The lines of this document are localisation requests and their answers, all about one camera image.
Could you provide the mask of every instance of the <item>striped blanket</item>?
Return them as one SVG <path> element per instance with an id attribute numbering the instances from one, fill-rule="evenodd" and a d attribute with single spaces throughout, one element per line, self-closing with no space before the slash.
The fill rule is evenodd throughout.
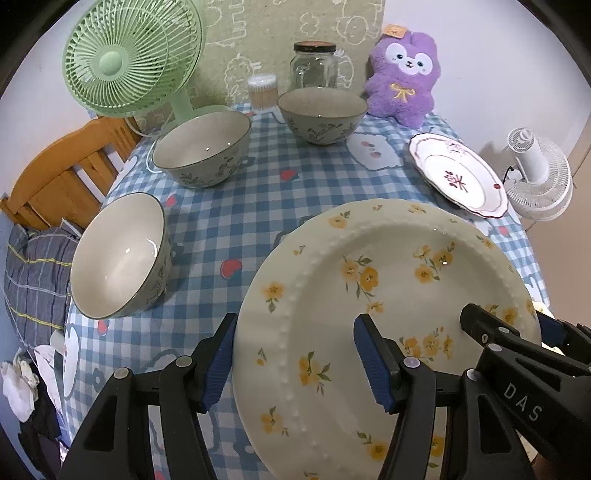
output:
<path id="1" fill-rule="evenodd" d="M 8 241 L 4 278 L 9 317 L 29 347 L 48 345 L 63 331 L 72 295 L 70 268 L 78 239 L 61 228 L 42 232 L 15 225 Z"/>

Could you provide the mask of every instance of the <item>red heart print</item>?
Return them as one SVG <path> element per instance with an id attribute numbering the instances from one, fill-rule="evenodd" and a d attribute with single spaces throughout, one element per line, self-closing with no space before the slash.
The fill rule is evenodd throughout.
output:
<path id="1" fill-rule="evenodd" d="M 177 204 L 177 196 L 175 194 L 172 194 L 170 197 L 168 197 L 166 199 L 166 203 L 164 204 L 164 206 L 166 207 L 172 207 L 173 205 Z"/>
<path id="2" fill-rule="evenodd" d="M 293 168 L 286 168 L 279 173 L 281 180 L 283 181 L 290 181 L 297 177 L 297 170 Z"/>
<path id="3" fill-rule="evenodd" d="M 230 280 L 234 274 L 242 269 L 242 262 L 236 259 L 228 259 L 222 262 L 220 267 L 220 275 L 224 280 Z"/>
<path id="4" fill-rule="evenodd" d="M 99 320 L 96 323 L 96 331 L 99 334 L 99 336 L 105 336 L 107 334 L 107 331 L 109 330 L 109 320 Z"/>

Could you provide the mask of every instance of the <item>jar lid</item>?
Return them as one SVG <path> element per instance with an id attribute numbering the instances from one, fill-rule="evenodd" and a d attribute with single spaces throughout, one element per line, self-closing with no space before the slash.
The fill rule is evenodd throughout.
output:
<path id="1" fill-rule="evenodd" d="M 294 43 L 294 50 L 307 53 L 334 53 L 336 43 L 321 40 L 299 41 Z"/>
<path id="2" fill-rule="evenodd" d="M 277 87 L 277 75 L 274 73 L 257 73 L 248 77 L 250 90 L 269 90 Z"/>

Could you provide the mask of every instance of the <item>white cable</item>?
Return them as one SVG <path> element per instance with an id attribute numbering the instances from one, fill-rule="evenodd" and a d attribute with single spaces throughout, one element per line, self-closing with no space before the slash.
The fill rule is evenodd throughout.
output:
<path id="1" fill-rule="evenodd" d="M 148 138 L 154 138 L 160 135 L 160 132 L 158 132 L 157 134 L 145 134 L 143 132 L 140 132 L 139 130 L 137 130 L 129 121 L 129 118 L 125 117 L 125 123 L 127 124 L 127 126 L 129 127 L 129 129 L 135 133 L 137 133 L 140 137 L 148 137 Z"/>
<path id="2" fill-rule="evenodd" d="M 137 133 L 140 137 L 147 137 L 147 138 L 158 138 L 160 136 L 160 134 L 162 133 L 162 130 L 164 130 L 164 127 L 166 127 L 166 124 L 169 122 L 169 120 L 171 119 L 173 115 L 173 112 L 171 111 L 170 114 L 168 114 L 168 118 L 164 121 L 162 128 L 160 128 L 160 130 L 158 131 L 158 133 L 156 134 L 145 134 L 143 132 L 140 132 L 139 130 L 137 130 L 129 121 L 128 117 L 124 117 L 125 118 L 125 123 L 127 124 L 127 126 L 130 128 L 131 131 L 134 131 L 135 133 Z"/>
<path id="3" fill-rule="evenodd" d="M 152 154 L 154 152 L 154 146 L 156 145 L 156 142 L 158 141 L 158 138 L 156 140 L 154 140 L 154 142 L 150 145 L 150 148 L 148 149 L 148 153 L 146 154 L 146 169 L 150 172 L 150 173 L 162 173 L 162 170 L 152 170 L 150 168 L 150 160 L 152 160 Z"/>

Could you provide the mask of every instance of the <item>green desk fan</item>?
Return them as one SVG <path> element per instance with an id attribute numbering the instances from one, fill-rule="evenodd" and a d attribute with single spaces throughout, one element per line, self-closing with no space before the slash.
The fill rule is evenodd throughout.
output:
<path id="1" fill-rule="evenodd" d="M 205 45 L 192 0 L 100 0 L 72 32 L 63 73 L 72 96 L 98 115 L 129 117 L 170 102 L 176 124 L 224 109 L 193 110 L 184 87 Z"/>

